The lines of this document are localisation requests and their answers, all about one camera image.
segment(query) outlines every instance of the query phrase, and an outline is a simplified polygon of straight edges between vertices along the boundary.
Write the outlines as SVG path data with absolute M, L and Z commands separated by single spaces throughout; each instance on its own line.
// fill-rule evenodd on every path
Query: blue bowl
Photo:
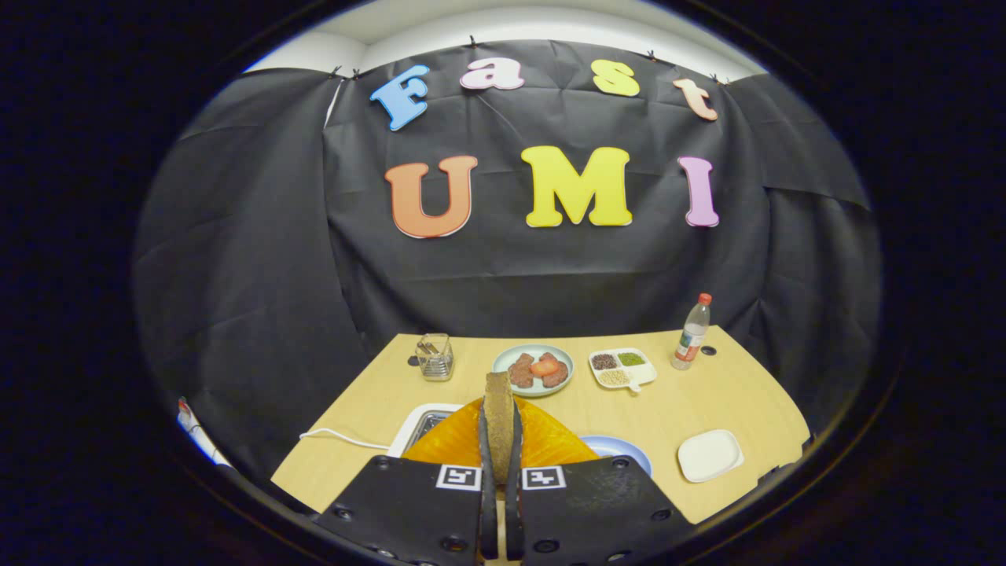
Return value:
M 653 464 L 650 463 L 650 458 L 647 457 L 646 452 L 641 450 L 639 446 L 622 440 L 621 438 L 615 438 L 614 436 L 580 436 L 588 446 L 599 456 L 629 456 L 636 460 L 640 467 L 646 471 L 647 476 L 653 478 Z

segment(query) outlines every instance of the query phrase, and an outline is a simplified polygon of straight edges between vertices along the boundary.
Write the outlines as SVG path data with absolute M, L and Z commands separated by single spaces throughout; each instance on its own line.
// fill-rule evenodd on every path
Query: light wood tabletop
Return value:
M 721 511 L 754 489 L 773 467 L 798 460 L 810 437 L 800 410 L 743 348 L 719 327 L 704 346 L 715 356 L 698 355 L 687 371 L 671 367 L 681 331 L 572 339 L 451 338 L 454 375 L 428 382 L 407 364 L 420 337 L 398 335 L 318 418 L 312 427 L 337 430 L 356 440 L 390 445 L 408 414 L 427 403 L 465 404 L 482 397 L 486 374 L 503 351 L 524 344 L 562 349 L 573 360 L 566 387 L 529 399 L 579 436 L 615 436 L 639 446 L 653 464 L 653 480 L 691 523 Z M 629 389 L 609 390 L 594 378 L 590 354 L 619 348 L 641 350 L 657 369 L 657 379 Z M 685 439 L 713 429 L 736 437 L 743 463 L 703 484 L 690 484 L 678 465 Z M 273 483 L 322 513 L 382 450 L 350 444 L 328 434 L 300 440 L 273 476 Z

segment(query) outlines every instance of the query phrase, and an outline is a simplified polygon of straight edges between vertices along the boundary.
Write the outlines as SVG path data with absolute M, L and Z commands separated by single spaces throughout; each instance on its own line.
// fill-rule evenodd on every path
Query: black fabric backdrop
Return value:
M 490 56 L 520 61 L 526 83 L 464 90 L 467 64 Z M 631 66 L 642 91 L 600 91 L 597 58 Z M 432 69 L 422 77 L 429 108 L 391 132 L 369 96 L 414 64 Z M 688 108 L 672 84 L 681 77 L 708 90 L 716 121 Z M 531 169 L 520 153 L 536 145 L 559 147 L 578 171 L 598 147 L 626 150 L 633 222 L 529 227 Z M 448 205 L 438 164 L 456 155 L 479 160 L 468 223 L 432 239 L 398 231 L 385 171 L 426 163 L 424 206 L 438 214 Z M 713 165 L 715 227 L 684 220 L 677 158 L 686 155 Z M 445 49 L 355 80 L 297 69 L 239 77 L 165 161 L 135 260 L 143 340 L 166 402 L 188 397 L 221 451 L 260 484 L 397 333 L 666 331 L 681 328 L 699 293 L 713 296 L 713 324 L 820 431 L 866 377 L 880 272 L 854 168 L 778 80 L 721 85 L 557 41 Z M 403 379 L 410 370 L 403 364 Z

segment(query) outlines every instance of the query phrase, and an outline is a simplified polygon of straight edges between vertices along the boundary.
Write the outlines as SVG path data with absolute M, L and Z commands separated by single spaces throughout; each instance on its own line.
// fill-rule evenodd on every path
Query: pink letter i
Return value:
M 712 209 L 712 188 L 709 186 L 709 171 L 712 163 L 698 157 L 678 157 L 678 164 L 688 176 L 688 197 L 691 209 L 685 214 L 688 225 L 712 227 L 719 223 L 719 214 Z

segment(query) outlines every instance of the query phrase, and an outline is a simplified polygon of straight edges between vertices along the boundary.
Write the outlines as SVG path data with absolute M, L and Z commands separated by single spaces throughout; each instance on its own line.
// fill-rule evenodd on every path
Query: glass cup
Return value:
M 420 373 L 431 382 L 446 382 L 454 372 L 454 353 L 451 338 L 443 334 L 424 335 L 415 345 L 415 358 Z

